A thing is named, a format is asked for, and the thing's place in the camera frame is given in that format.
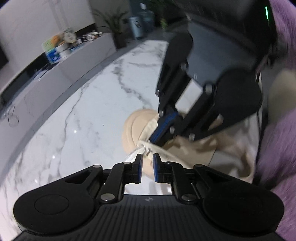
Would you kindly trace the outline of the white shoelace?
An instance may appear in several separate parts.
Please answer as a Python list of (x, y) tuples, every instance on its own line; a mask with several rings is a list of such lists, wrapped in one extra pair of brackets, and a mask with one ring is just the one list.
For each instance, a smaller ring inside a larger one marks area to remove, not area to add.
[(123, 160), (124, 163), (133, 163), (138, 154), (141, 154), (143, 157), (147, 157), (151, 149), (147, 145), (139, 144), (134, 150), (132, 150), (126, 158)]

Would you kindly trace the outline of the beige canvas shoe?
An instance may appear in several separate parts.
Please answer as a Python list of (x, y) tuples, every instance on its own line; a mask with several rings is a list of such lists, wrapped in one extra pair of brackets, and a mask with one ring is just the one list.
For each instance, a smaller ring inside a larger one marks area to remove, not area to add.
[(177, 162), (185, 168), (202, 164), (245, 182), (253, 181), (259, 144), (255, 115), (198, 141), (176, 136), (163, 147), (149, 142), (158, 119), (155, 110), (141, 109), (133, 112), (123, 126), (123, 149), (128, 154), (143, 154), (143, 171), (149, 178), (154, 176), (152, 156), (158, 153), (163, 161)]

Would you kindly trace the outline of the grey pedal trash bin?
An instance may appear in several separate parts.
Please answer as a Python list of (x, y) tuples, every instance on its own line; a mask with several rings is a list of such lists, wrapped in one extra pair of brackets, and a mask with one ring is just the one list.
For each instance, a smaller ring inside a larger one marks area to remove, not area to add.
[(131, 16), (128, 18), (129, 26), (132, 32), (132, 36), (135, 40), (144, 37), (144, 27), (142, 25), (142, 20), (139, 16)]

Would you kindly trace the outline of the water bottle jug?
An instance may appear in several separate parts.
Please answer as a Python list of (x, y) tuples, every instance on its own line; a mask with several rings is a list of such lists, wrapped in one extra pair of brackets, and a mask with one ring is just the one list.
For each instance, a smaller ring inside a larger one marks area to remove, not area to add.
[(150, 33), (154, 29), (154, 13), (150, 10), (142, 11), (141, 13), (144, 29), (146, 33)]

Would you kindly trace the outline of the potted green plant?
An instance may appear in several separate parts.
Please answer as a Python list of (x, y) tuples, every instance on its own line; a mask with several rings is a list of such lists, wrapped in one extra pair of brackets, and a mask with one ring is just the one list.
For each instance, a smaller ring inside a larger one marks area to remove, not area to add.
[(117, 49), (125, 48), (126, 41), (122, 31), (121, 23), (123, 22), (128, 11), (122, 11), (120, 7), (115, 12), (103, 13), (98, 9), (92, 9), (95, 16), (99, 16), (107, 24), (107, 28), (111, 31), (112, 37)]

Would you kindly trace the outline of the cow pattern toys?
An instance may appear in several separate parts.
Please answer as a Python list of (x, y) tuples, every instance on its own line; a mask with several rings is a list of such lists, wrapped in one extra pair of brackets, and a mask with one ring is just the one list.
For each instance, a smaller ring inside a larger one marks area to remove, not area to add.
[(84, 35), (81, 35), (77, 38), (77, 43), (78, 44), (82, 44), (82, 43), (86, 43), (86, 42), (92, 42), (94, 40), (96, 40), (97, 38), (101, 37), (103, 35), (103, 32), (89, 32), (86, 33)]

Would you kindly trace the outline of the purple fluffy garment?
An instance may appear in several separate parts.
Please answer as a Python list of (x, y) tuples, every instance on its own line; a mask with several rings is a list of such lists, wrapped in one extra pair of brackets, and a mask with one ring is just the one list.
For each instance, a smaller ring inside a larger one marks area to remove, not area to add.
[(255, 176), (260, 186), (271, 190), (284, 204), (276, 232), (284, 240), (295, 240), (295, 5), (291, 1), (270, 4), (287, 53), (268, 92), (268, 125)]

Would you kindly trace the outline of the teddy bear plush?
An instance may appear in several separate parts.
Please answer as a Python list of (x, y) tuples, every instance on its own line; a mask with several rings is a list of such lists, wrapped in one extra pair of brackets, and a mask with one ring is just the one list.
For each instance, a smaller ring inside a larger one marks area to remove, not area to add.
[(51, 44), (56, 47), (61, 42), (61, 38), (59, 35), (55, 35), (51, 38)]

